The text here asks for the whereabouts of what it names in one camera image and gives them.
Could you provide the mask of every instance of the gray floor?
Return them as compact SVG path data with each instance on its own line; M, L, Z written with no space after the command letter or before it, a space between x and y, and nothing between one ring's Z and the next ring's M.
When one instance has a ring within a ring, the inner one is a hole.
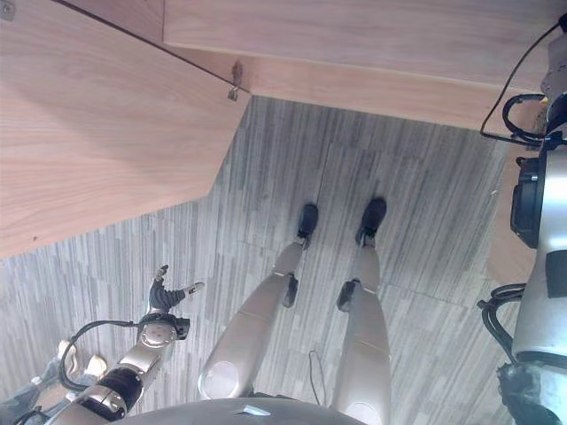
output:
M377 249L392 424L509 423L494 374L504 355L475 306L497 285L485 261L504 149L467 130L254 98L209 197L4 260L0 397L85 322L141 317L153 272L168 263L170 285L203 280L206 291L180 309L190 337L137 411L195 400L199 366L291 240L301 206L316 201L298 301L279 314L256 389L313 401L307 353L316 349L330 399L346 329L335 299L364 206L384 195ZM131 330L102 329L80 349L112 361L133 341Z

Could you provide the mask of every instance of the wire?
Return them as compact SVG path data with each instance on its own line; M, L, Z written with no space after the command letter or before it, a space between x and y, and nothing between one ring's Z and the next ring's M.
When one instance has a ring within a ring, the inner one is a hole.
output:
M520 301L524 295L525 283L511 283L510 285L500 286L491 291L488 301L478 301L477 305L482 309L482 322L486 329L494 337L496 342L506 352L512 362L517 364L517 360L512 353L513 338L498 320L498 309L507 303Z
M546 136L545 133L532 133L518 127L510 120L509 113L512 109L512 106L514 106L515 104L521 104L525 100L542 101L545 98L546 96L542 93L524 93L508 99L508 101L502 107L502 120L504 121L506 128L512 132L512 137L520 137L522 140L525 140L528 143L543 142L543 139Z
M528 50L525 51L524 55L522 55L522 57L520 58L520 60L517 61L516 66L514 66L514 68L512 69L512 72L510 73L508 79L506 80L506 82L504 83L504 87L502 88L502 91L500 92L498 98L496 99L496 103L494 104L493 108L490 110L490 112L488 113L488 115L486 115L485 120L482 122L482 125L480 126L480 134L483 135L484 137L489 137L491 139L494 140L500 140L503 142L508 142L508 143L513 143L513 144L521 144L523 146L530 146L530 147L540 147L539 143L535 143L535 142L526 142L526 141L521 141L521 140L516 140L516 139L512 139L510 137L504 137L502 135L495 135L493 133L486 133L485 131L485 127L486 127L486 123L488 122L488 120L490 119L490 117L492 117L494 111L496 111L496 108L498 107L498 105L500 104L502 98L504 97L504 94L506 93L506 90L508 89L508 86L510 85L512 79L514 78L514 75L516 75L516 72L518 70L518 68L524 63L525 59L528 57L528 55L530 53L532 53L532 50L535 49L535 47L541 43L541 41L543 39L545 39L548 35L550 35L551 33L553 33L557 28L559 27L559 22L556 23L555 25L553 25L548 31L546 31L545 33L543 33L540 38L538 38L529 48Z
M311 390L313 390L313 395L315 396L315 401L317 402L317 405L321 405L321 401L319 400L319 396L317 396L317 391L315 390L315 384L313 383L313 363L311 360L311 354L315 355L315 358L317 359L317 362L319 363L319 372L321 373L321 386L322 386L322 402L323 405L326 406L327 405L327 390L325 389L325 379L324 379L324 374L322 372L322 362L321 362L321 358L319 357L319 353L315 350L311 350L309 352L309 381L311 382Z
M69 340L70 344L65 348L65 352L63 353L63 356L61 357L61 361L59 362L59 371L58 371L59 381L61 382L61 385L63 385L68 390L74 392L83 392L88 388L87 385L82 385L77 382L71 381L71 379L69 379L69 377L67 376L67 372L65 369L65 359L67 354L69 353L69 350L77 342L77 340L81 337L81 335L83 335L84 333L88 332L91 329L94 329L102 325L114 325L114 326L120 326L122 328L137 328L139 326L139 323L134 323L133 321L92 321L91 323L88 323L85 326L83 326L81 329L79 329L79 331L76 334L74 334Z
M14 425L25 425L27 421L32 419L34 416L41 416L43 419L42 423L49 419L49 417L42 412L42 407L36 406L33 410L22 414L16 421L14 421Z

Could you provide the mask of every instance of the wooden board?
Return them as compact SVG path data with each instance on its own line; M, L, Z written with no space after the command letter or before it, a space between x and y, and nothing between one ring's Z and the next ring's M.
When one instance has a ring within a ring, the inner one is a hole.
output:
M562 13L564 0L166 0L164 42L500 85ZM546 58L543 43L516 87L538 88Z
M175 48L161 42L163 0L70 3L224 79L232 78L232 66L240 61L243 87L260 96L478 129L500 91L500 86L411 73ZM511 90L509 96L516 93ZM506 131L497 118L489 128Z
M0 257L210 190L248 95L49 0L2 21Z

